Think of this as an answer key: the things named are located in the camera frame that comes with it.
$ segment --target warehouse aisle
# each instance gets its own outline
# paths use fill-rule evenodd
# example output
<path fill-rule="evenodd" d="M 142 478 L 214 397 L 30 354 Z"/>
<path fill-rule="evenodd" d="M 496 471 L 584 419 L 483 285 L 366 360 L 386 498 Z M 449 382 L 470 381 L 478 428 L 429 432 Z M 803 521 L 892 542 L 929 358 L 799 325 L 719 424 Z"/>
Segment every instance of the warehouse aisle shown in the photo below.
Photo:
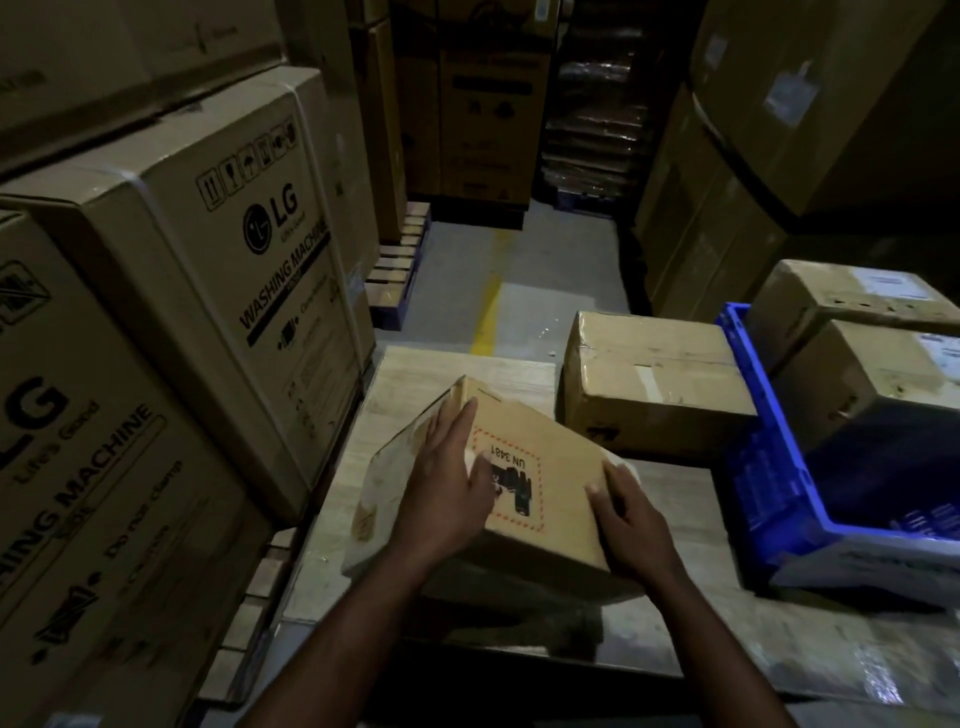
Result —
<path fill-rule="evenodd" d="M 580 309 L 627 313 L 611 220 L 531 202 L 522 231 L 434 223 L 387 344 L 560 361 Z"/>

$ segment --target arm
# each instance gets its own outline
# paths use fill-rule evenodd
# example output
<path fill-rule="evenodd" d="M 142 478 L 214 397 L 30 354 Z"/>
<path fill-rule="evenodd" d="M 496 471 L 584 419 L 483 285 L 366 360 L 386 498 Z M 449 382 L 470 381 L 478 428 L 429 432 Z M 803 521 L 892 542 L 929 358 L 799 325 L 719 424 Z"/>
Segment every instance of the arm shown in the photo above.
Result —
<path fill-rule="evenodd" d="M 354 726 L 430 572 L 479 535 L 493 510 L 490 461 L 464 450 L 476 400 L 447 400 L 427 426 L 390 542 L 257 699 L 243 725 Z"/>
<path fill-rule="evenodd" d="M 630 471 L 622 465 L 604 467 L 607 487 L 587 488 L 593 511 L 612 555 L 643 584 L 663 615 L 704 723 L 796 728 L 770 683 L 687 575 L 666 520 Z M 615 508 L 614 500 L 622 508 Z"/>

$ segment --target blue plastic crate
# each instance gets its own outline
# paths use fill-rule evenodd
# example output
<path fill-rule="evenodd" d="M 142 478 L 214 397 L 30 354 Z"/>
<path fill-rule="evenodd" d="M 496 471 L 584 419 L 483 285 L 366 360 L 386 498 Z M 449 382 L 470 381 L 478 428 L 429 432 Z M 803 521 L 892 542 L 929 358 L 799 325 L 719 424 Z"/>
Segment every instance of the blue plastic crate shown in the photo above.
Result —
<path fill-rule="evenodd" d="M 758 415 L 727 452 L 727 465 L 756 555 L 771 581 L 795 587 L 874 586 L 932 604 L 960 606 L 960 533 L 952 507 L 906 514 L 900 529 L 833 521 L 787 426 L 742 317 L 717 318 Z"/>

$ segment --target white label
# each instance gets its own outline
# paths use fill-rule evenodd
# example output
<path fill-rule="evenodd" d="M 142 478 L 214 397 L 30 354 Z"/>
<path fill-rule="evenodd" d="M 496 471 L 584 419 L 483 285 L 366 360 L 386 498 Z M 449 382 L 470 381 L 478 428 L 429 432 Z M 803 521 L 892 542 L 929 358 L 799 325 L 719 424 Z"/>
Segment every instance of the white label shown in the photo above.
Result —
<path fill-rule="evenodd" d="M 960 379 L 960 339 L 936 333 L 914 335 L 948 379 Z"/>
<path fill-rule="evenodd" d="M 720 36 L 710 36 L 707 50 L 704 51 L 704 63 L 714 71 L 720 66 L 723 55 L 727 52 L 727 39 Z"/>
<path fill-rule="evenodd" d="M 770 87 L 763 107 L 791 129 L 800 126 L 810 104 L 820 88 L 806 78 L 804 73 L 781 71 Z"/>
<path fill-rule="evenodd" d="M 634 369 L 636 369 L 636 374 L 643 383 L 643 388 L 647 391 L 647 401 L 662 403 L 663 392 L 661 392 L 659 386 L 657 386 L 653 367 L 643 367 L 637 364 L 634 366 Z"/>
<path fill-rule="evenodd" d="M 874 268 L 853 268 L 853 275 L 860 281 L 863 290 L 875 296 L 887 296 L 892 299 L 910 299 L 929 301 L 924 288 L 917 279 L 908 273 L 898 271 L 878 271 Z"/>
<path fill-rule="evenodd" d="M 54 713 L 43 728 L 97 728 L 103 716 L 80 716 L 72 713 Z"/>

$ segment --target tall box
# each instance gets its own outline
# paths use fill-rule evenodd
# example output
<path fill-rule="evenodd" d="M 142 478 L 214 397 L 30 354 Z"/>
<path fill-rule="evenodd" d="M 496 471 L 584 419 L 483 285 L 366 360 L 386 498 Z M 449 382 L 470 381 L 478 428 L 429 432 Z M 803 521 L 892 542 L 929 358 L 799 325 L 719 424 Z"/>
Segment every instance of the tall box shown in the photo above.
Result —
<path fill-rule="evenodd" d="M 269 0 L 40 0 L 0 30 L 0 173 L 279 62 Z"/>
<path fill-rule="evenodd" d="M 350 25 L 366 28 L 383 20 L 390 12 L 389 0 L 344 0 Z"/>
<path fill-rule="evenodd" d="M 343 3 L 315 3 L 307 0 L 277 0 L 276 12 L 290 62 L 319 68 L 330 104 L 334 163 L 341 185 L 336 188 L 330 211 L 342 212 L 346 233 L 340 235 L 348 279 L 357 278 L 359 289 L 380 258 L 380 236 L 376 228 L 373 188 L 363 134 L 363 116 L 353 74 L 353 53 Z M 359 297 L 366 298 L 366 293 Z M 369 316 L 366 301 L 354 304 L 359 318 Z"/>
<path fill-rule="evenodd" d="M 564 424 L 617 452 L 711 461 L 756 418 L 720 327 L 580 311 L 564 357 Z"/>
<path fill-rule="evenodd" d="M 709 118 L 794 213 L 960 196 L 960 7 L 713 0 L 691 57 Z"/>
<path fill-rule="evenodd" d="M 712 322 L 724 303 L 750 301 L 783 258 L 906 271 L 960 294 L 960 271 L 943 264 L 952 235 L 782 227 L 727 165 L 697 109 L 681 89 L 636 218 L 657 316 Z"/>
<path fill-rule="evenodd" d="M 440 66 L 435 0 L 394 0 L 396 96 L 407 193 L 441 194 Z"/>
<path fill-rule="evenodd" d="M 40 227 L 0 218 L 4 725 L 177 724 L 273 528 Z"/>
<path fill-rule="evenodd" d="M 360 370 L 326 114 L 317 71 L 275 69 L 0 187 L 288 522 Z"/>
<path fill-rule="evenodd" d="M 399 241 L 407 214 L 407 187 L 389 18 L 367 30 L 351 30 L 350 44 L 363 112 L 376 226 L 381 240 Z"/>
<path fill-rule="evenodd" d="M 444 195 L 527 205 L 559 2 L 440 0 Z"/>
<path fill-rule="evenodd" d="M 831 321 L 773 386 L 835 520 L 885 528 L 954 502 L 960 338 Z"/>
<path fill-rule="evenodd" d="M 832 319 L 960 335 L 960 308 L 920 276 L 781 260 L 756 294 L 746 328 L 773 374 Z"/>
<path fill-rule="evenodd" d="M 468 377 L 373 457 L 343 573 L 356 577 L 387 544 L 430 417 L 447 396 L 458 408 L 477 398 L 465 462 L 469 472 L 478 453 L 490 456 L 497 496 L 484 532 L 434 571 L 423 594 L 518 614 L 640 596 L 639 584 L 611 573 L 584 490 L 587 483 L 604 481 L 604 459 L 622 461 Z"/>

